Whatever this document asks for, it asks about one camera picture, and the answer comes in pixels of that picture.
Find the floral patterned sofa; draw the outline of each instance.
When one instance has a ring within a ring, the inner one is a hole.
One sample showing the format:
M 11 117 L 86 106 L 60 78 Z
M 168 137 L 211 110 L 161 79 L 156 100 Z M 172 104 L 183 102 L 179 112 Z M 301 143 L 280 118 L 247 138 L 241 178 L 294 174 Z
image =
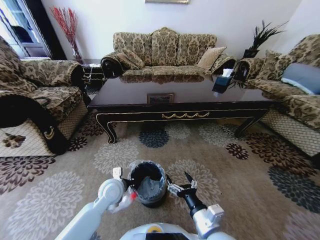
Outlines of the floral patterned sofa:
M 320 34 L 306 36 L 288 55 L 296 63 L 320 68 Z M 320 163 L 320 95 L 306 94 L 281 81 L 256 79 L 263 65 L 262 58 L 244 58 L 237 64 L 235 76 L 282 100 L 262 122 Z
M 0 157 L 63 154 L 87 113 L 74 61 L 20 60 L 0 37 Z
M 116 32 L 113 35 L 115 52 L 104 56 L 101 66 L 106 78 L 122 75 L 124 81 L 139 76 L 150 81 L 166 75 L 172 76 L 172 80 L 181 81 L 184 79 L 182 76 L 218 75 L 223 73 L 224 68 L 233 69 L 236 59 L 221 54 L 210 71 L 195 66 L 205 51 L 216 45 L 216 41 L 217 37 L 213 34 L 178 34 L 167 27 L 153 33 Z M 126 69 L 115 57 L 122 49 L 137 54 L 145 67 L 139 70 Z

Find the floral rug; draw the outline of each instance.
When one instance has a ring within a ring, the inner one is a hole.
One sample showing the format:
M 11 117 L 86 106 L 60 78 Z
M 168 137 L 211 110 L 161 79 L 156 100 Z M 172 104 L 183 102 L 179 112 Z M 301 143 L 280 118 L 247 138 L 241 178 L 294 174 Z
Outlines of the floral rug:
M 61 156 L 0 157 L 0 239 L 54 239 L 93 202 L 113 167 L 141 160 L 161 164 L 177 184 L 187 171 L 198 197 L 225 211 L 221 230 L 237 240 L 318 240 L 320 173 L 305 156 L 260 124 L 242 138 L 240 121 L 118 123 L 118 143 L 90 113 Z M 92 240 L 118 240 L 143 224 L 165 222 L 195 233 L 187 205 L 168 194 L 163 205 L 135 201 L 106 212 Z

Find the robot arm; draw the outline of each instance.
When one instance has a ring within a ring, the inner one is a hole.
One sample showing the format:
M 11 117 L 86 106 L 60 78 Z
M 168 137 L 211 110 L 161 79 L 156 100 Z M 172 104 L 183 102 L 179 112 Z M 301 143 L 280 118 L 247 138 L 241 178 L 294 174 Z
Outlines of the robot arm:
M 112 175 L 112 179 L 106 180 L 100 186 L 97 199 L 85 205 L 55 240 L 89 240 L 98 229 L 102 215 L 107 209 L 112 209 L 113 212 L 116 212 L 128 206 L 130 201 L 126 200 L 128 196 L 124 196 L 124 193 L 132 182 L 121 179 L 121 167 L 114 168 Z M 190 208 L 190 215 L 195 223 L 199 238 L 208 240 L 235 240 L 226 233 L 217 231 L 224 215 L 223 209 L 218 204 L 207 208 L 196 196 L 197 181 L 193 180 L 186 172 L 185 175 L 190 184 L 182 186 L 173 184 L 169 176 L 167 176 L 168 190 L 177 197 L 185 199 Z M 182 233 L 183 229 L 179 226 L 166 223 L 160 224 L 168 226 L 171 233 Z M 121 239 L 132 239 L 132 235 L 138 232 L 140 228 L 144 228 L 144 226 L 132 229 Z M 195 234 L 188 233 L 188 235 L 190 235 L 188 239 L 199 239 Z
M 235 240 L 228 234 L 218 231 L 225 211 L 219 204 L 211 205 L 207 208 L 196 195 L 197 181 L 187 172 L 184 172 L 184 174 L 190 184 L 181 186 L 173 184 L 167 175 L 168 190 L 177 197 L 185 200 L 190 209 L 190 216 L 194 221 L 199 238 L 208 240 Z
M 100 186 L 97 199 L 85 205 L 55 240 L 89 240 L 98 229 L 105 210 L 117 206 L 128 188 L 121 175 L 122 169 L 114 168 L 114 178 Z

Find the coffee table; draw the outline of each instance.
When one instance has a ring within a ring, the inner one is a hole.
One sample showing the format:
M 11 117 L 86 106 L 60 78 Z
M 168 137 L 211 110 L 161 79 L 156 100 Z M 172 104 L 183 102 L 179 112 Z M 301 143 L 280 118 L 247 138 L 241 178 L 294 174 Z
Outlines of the coffee table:
M 108 134 L 108 142 L 114 144 L 117 135 L 111 123 L 120 122 L 246 118 L 235 132 L 239 137 L 278 102 L 242 82 L 232 80 L 223 86 L 215 81 L 212 76 L 108 79 L 88 108 L 97 110 L 96 120 Z

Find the vase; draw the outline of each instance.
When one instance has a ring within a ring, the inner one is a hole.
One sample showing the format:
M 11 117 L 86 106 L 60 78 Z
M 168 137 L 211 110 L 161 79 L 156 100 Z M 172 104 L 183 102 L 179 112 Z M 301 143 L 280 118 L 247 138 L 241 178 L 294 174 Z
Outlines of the vase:
M 243 58 L 244 59 L 254 58 L 258 52 L 259 52 L 259 50 L 257 50 L 257 49 L 246 49 L 244 51 Z
M 78 46 L 77 46 L 77 43 L 76 43 L 76 40 L 72 40 L 70 42 L 71 44 L 71 48 L 72 48 L 72 53 L 73 53 L 73 58 L 75 60 L 78 60 L 78 61 L 81 61 L 82 60 L 82 57 L 79 53 L 79 49 L 78 49 Z

